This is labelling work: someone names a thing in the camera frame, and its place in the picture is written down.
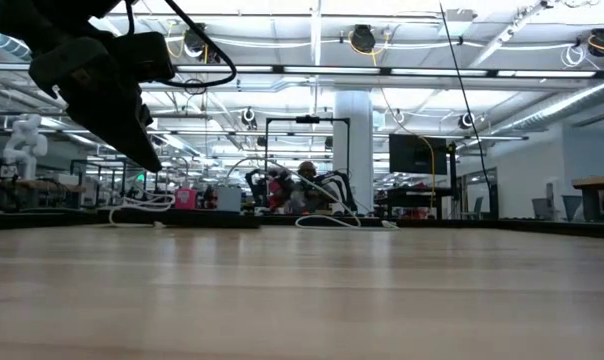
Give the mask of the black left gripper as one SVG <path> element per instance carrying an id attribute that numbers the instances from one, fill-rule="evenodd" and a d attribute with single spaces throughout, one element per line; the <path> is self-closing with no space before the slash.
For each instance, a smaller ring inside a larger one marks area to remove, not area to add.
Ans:
<path id="1" fill-rule="evenodd" d="M 0 34 L 29 49 L 28 73 L 65 112 L 144 169 L 161 162 L 146 128 L 153 123 L 141 89 L 124 66 L 129 57 L 116 36 L 90 24 L 122 0 L 0 0 Z"/>

